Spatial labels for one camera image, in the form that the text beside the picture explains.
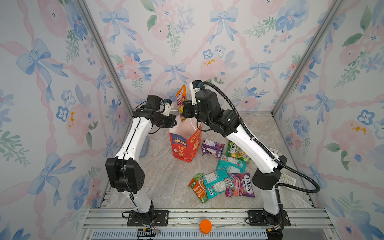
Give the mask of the Fox's fruits candy bag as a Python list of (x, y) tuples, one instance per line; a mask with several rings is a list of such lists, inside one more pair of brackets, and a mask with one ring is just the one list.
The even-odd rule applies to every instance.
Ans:
[(184, 102), (187, 100), (187, 88), (183, 85), (176, 94), (177, 108), (180, 114), (181, 121), (185, 121), (184, 113)]

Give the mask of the red paper gift bag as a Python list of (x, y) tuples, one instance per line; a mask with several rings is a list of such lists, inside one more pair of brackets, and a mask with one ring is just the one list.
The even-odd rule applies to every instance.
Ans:
[(202, 142), (201, 123), (195, 118), (176, 117), (177, 125), (169, 130), (172, 153), (174, 158), (190, 163), (197, 155)]

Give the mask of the purple Fox's berries candy bag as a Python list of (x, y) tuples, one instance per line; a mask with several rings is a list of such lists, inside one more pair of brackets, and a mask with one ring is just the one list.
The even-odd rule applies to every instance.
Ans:
[(229, 197), (255, 198), (255, 194), (252, 188), (252, 181), (249, 173), (230, 174), (230, 178), (232, 179), (234, 186), (226, 190), (225, 195), (227, 198)]

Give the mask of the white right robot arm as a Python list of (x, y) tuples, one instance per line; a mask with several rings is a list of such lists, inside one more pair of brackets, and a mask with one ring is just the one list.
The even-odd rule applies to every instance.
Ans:
[(263, 217), (267, 225), (284, 224), (283, 207), (275, 189), (281, 176), (277, 155), (269, 151), (248, 129), (236, 107), (230, 104), (230, 110), (222, 110), (215, 92), (209, 89), (194, 88), (190, 101), (184, 102), (183, 116), (195, 118), (214, 131), (235, 143), (257, 165), (252, 180), (261, 190), (263, 198)]

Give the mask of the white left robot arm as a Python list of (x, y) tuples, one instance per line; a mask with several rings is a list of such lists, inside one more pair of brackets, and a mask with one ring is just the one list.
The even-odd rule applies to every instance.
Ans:
[(153, 201), (142, 190), (145, 173), (139, 158), (151, 129), (170, 129), (177, 125), (176, 116), (170, 114), (172, 100), (149, 95), (133, 112), (133, 121), (124, 143), (115, 157), (108, 158), (106, 170), (112, 188), (130, 198), (139, 216), (152, 216)]

